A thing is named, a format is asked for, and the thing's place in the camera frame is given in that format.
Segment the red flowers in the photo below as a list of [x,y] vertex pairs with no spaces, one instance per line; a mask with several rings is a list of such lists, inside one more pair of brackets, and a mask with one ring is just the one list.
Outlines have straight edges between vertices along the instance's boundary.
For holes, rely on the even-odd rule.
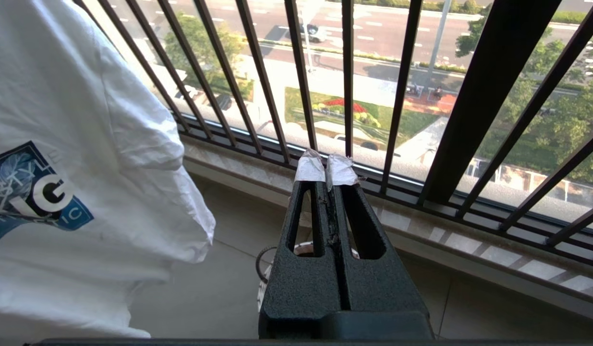
[[[334,100],[330,100],[330,101],[325,101],[324,104],[327,106],[340,105],[340,106],[345,107],[345,100],[344,99],[334,99]],[[364,109],[364,107],[362,107],[361,105],[354,103],[354,112],[367,112],[367,110]]]

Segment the white t-shirt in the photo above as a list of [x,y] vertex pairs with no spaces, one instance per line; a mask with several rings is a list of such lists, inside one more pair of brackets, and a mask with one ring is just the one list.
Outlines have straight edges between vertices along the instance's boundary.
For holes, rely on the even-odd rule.
[[0,0],[0,339],[149,336],[132,293],[213,238],[183,150],[83,10]]

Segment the printed graphic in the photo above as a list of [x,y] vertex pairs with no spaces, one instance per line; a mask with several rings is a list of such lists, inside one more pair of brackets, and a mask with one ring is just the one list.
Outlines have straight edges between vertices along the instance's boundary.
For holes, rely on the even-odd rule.
[[31,141],[0,155],[0,239],[23,223],[74,231],[93,219]]

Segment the tile floor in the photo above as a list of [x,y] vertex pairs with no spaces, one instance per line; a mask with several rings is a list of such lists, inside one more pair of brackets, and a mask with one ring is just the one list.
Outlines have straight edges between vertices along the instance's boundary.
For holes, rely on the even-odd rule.
[[[204,263],[178,264],[170,283],[143,291],[131,325],[153,337],[257,338],[255,256],[277,243],[285,209],[195,181],[217,219],[213,249]],[[440,339],[593,339],[592,320],[434,263],[402,260]]]

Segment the black cable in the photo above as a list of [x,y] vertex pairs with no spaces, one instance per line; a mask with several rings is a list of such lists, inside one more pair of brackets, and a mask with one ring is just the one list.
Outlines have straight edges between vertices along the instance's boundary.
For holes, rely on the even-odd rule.
[[267,246],[264,249],[262,249],[262,251],[260,251],[260,253],[258,254],[257,258],[256,258],[256,273],[258,274],[258,277],[260,278],[260,280],[262,280],[263,283],[268,283],[268,279],[264,277],[263,272],[260,270],[260,260],[262,259],[262,256],[264,254],[266,254],[266,252],[268,250],[271,249],[277,249],[277,246]]

